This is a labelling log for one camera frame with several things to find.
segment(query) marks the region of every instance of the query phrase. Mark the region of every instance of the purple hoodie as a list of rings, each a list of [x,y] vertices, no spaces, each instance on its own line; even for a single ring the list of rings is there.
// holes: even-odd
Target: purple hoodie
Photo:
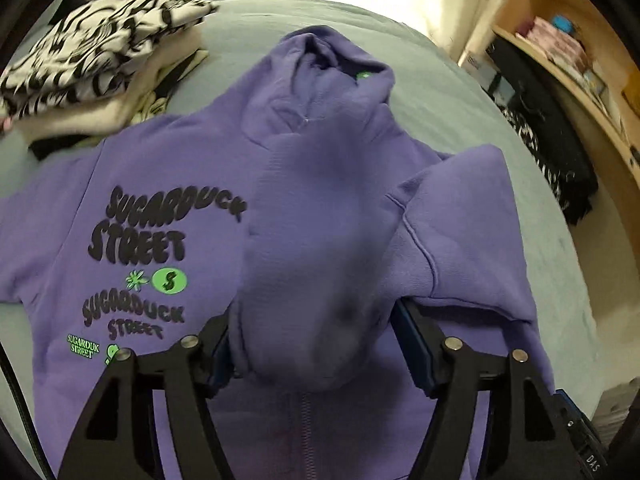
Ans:
[[[524,348],[552,386],[502,153],[412,139],[393,84],[334,30],[300,30],[203,110],[46,164],[0,201],[0,301],[30,318],[54,470],[118,346],[161,351],[230,303],[244,378],[209,405],[238,480],[408,474],[434,402],[388,326],[403,296],[479,351]],[[464,479],[486,410],[481,395]]]

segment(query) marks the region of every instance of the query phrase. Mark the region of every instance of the green dollar sign logo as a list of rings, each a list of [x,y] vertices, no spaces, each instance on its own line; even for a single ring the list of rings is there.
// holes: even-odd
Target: green dollar sign logo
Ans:
[[[166,276],[164,277],[166,279],[166,283],[162,286],[162,288],[164,288],[164,290],[174,290],[174,278],[176,277],[176,273],[173,272],[172,270],[170,270]]]
[[[187,276],[175,267],[163,267],[151,277],[154,289],[163,294],[178,294],[187,286]]]

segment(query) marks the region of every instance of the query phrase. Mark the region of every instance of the folded clothes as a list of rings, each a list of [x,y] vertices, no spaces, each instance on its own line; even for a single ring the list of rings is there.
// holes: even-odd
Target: folded clothes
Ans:
[[[136,113],[133,118],[127,124],[138,124],[164,114],[166,107],[169,104],[171,94],[174,92],[176,86],[180,81],[187,77],[200,63],[202,63],[209,56],[209,51],[199,48],[190,56],[182,59],[172,65],[163,68],[158,73],[157,86],[142,98],[138,102],[136,107]],[[73,139],[80,136],[65,136],[65,138]],[[97,146],[106,135],[101,136],[81,136],[80,139],[76,139],[75,142],[68,143],[66,148],[90,148]],[[51,153],[59,150],[59,148],[53,147],[46,153],[42,153],[40,150],[32,150],[39,160],[46,158]]]
[[[198,27],[162,38],[142,69],[133,75],[124,93],[69,108],[52,108],[15,121],[14,127],[21,131],[27,144],[68,134],[106,136],[117,133],[129,125],[140,109],[140,101],[163,79],[160,77],[162,69],[173,67],[175,63],[192,56],[200,45]]]
[[[61,20],[0,77],[0,118],[122,93],[164,36],[217,6],[208,0],[94,0]]]

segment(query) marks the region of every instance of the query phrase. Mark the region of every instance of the white folded fabric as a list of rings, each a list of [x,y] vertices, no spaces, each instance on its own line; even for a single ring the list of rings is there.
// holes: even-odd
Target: white folded fabric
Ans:
[[[58,22],[0,75],[0,116],[122,93],[165,36],[200,23],[208,0],[93,0]]]
[[[200,42],[197,26],[166,36],[145,65],[133,75],[124,93],[69,108],[51,108],[15,121],[14,128],[22,133],[27,144],[68,134],[115,134],[130,123],[140,99],[154,89],[159,71],[195,52]]]

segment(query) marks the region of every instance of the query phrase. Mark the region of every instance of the light blue bedsheet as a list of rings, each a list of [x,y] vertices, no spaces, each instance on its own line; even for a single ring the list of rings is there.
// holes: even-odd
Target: light blue bedsheet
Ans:
[[[574,245],[529,152],[477,83],[418,32],[357,7],[317,0],[225,0],[221,4],[220,11],[200,26],[209,59],[183,83],[169,104],[169,112],[185,114],[200,109],[268,53],[284,34],[322,23],[393,67],[396,86],[391,108],[412,136],[443,152],[455,153],[484,143],[502,149],[516,195],[542,342],[556,385],[591,415],[602,393],[602,374],[595,325]],[[19,138],[10,136],[0,142],[0,195],[19,186],[35,166]],[[20,306],[0,304],[0,340],[32,402],[30,330]],[[2,381],[0,416],[28,451]]]

